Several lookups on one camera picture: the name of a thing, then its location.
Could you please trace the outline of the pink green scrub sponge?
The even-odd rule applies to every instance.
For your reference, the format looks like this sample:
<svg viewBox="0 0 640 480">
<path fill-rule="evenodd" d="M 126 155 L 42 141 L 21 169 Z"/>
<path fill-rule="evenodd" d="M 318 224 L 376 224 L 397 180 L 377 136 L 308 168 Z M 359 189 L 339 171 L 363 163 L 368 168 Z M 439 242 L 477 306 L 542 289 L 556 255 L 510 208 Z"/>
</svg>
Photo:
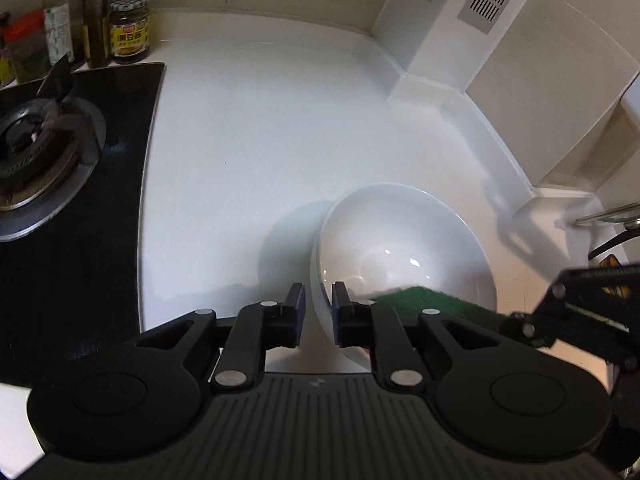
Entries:
<svg viewBox="0 0 640 480">
<path fill-rule="evenodd" d="M 472 304 L 472 302 L 421 286 L 412 286 L 397 292 L 386 292 L 382 296 L 374 297 L 373 301 L 376 304 L 386 304 L 386 306 L 394 308 L 400 316 L 405 318 L 409 316 L 413 318 L 425 309 L 435 309 L 457 320 L 473 323 L 496 333 L 508 318 L 506 315 Z"/>
</svg>

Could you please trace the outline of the yellow label sauce jar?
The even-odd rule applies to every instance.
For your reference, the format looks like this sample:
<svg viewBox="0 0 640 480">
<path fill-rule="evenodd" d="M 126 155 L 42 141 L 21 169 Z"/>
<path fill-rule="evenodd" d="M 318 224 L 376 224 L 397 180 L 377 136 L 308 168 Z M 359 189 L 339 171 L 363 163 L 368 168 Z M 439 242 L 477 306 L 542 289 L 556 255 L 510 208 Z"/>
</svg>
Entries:
<svg viewBox="0 0 640 480">
<path fill-rule="evenodd" d="M 149 55 L 149 0 L 113 0 L 110 3 L 111 57 L 132 64 Z"/>
</svg>

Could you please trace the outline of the black glass gas stove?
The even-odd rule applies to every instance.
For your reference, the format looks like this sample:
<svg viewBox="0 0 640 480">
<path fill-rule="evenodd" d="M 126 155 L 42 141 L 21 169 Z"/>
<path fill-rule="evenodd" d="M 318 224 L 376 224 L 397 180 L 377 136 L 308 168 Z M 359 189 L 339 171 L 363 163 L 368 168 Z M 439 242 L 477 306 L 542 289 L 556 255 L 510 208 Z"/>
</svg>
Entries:
<svg viewBox="0 0 640 480">
<path fill-rule="evenodd" d="M 1 380 L 29 388 L 65 362 L 140 333 L 143 176 L 162 62 L 74 73 L 106 125 L 101 160 L 43 226 L 1 246 Z"/>
</svg>

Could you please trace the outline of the dark oil bottle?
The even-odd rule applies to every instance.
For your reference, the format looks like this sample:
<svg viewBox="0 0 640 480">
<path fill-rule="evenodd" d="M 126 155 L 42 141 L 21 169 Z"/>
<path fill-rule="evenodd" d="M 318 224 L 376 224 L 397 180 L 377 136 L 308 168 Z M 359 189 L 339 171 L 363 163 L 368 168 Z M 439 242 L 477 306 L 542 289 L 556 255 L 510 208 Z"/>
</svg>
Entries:
<svg viewBox="0 0 640 480">
<path fill-rule="evenodd" d="M 107 66 L 110 60 L 108 0 L 81 0 L 81 3 L 87 64 L 90 68 Z"/>
</svg>

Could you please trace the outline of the clear bottle white label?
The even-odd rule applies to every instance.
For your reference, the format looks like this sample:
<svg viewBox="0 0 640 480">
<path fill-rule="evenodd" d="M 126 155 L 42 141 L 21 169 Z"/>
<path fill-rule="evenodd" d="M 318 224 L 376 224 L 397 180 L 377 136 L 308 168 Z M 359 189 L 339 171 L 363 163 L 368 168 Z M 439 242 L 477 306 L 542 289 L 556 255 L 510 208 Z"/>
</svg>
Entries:
<svg viewBox="0 0 640 480">
<path fill-rule="evenodd" d="M 61 58 L 73 68 L 84 64 L 81 0 L 42 0 L 42 8 L 51 65 Z"/>
</svg>

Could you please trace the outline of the white ceramic bowl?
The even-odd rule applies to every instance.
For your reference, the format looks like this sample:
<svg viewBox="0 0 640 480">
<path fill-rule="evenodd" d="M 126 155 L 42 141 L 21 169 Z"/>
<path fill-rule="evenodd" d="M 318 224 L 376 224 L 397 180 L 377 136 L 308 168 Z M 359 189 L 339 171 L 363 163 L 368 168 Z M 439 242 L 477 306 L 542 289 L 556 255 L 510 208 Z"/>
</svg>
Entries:
<svg viewBox="0 0 640 480">
<path fill-rule="evenodd" d="M 326 336 L 329 371 L 370 370 L 367 352 L 334 344 L 331 288 L 369 301 L 425 287 L 497 310 L 497 292 L 480 241 L 450 207 L 420 188 L 373 183 L 336 200 L 324 217 L 310 257 L 314 313 Z"/>
</svg>

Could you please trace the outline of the metal pot rim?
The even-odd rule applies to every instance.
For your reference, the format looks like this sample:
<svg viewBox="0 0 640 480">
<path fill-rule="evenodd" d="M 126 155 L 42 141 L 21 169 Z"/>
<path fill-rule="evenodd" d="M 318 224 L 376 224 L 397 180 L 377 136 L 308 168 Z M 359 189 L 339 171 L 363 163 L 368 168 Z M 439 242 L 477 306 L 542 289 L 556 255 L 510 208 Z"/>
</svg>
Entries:
<svg viewBox="0 0 640 480">
<path fill-rule="evenodd" d="M 608 224 L 621 224 L 625 228 L 638 226 L 640 218 L 640 204 L 633 203 L 614 209 L 592 214 L 591 216 L 578 218 L 573 221 L 573 226 L 607 226 Z"/>
</svg>

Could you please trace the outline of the red cap condiment bottle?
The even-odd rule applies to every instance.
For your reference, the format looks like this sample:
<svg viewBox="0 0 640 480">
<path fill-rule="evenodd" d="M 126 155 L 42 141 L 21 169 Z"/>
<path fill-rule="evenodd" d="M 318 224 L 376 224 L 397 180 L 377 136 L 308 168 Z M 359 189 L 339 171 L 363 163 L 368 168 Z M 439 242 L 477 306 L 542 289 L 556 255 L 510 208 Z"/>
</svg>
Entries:
<svg viewBox="0 0 640 480">
<path fill-rule="evenodd" d="M 19 84 L 47 76 L 51 63 L 42 9 L 32 10 L 9 24 L 4 40 Z"/>
</svg>

